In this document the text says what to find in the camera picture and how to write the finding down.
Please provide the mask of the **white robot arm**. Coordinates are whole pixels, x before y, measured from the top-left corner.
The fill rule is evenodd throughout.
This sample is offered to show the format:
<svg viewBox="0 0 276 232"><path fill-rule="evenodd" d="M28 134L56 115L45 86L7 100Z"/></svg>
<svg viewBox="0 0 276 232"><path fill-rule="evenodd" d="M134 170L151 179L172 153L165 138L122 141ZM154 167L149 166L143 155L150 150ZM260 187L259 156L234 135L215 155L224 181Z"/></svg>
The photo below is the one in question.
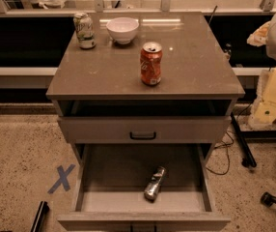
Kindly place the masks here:
<svg viewBox="0 0 276 232"><path fill-rule="evenodd" d="M252 33L247 43L253 46L264 45L266 55L276 60L276 14ZM248 125L253 129L262 129L276 120L276 67L261 72L256 94Z"/></svg>

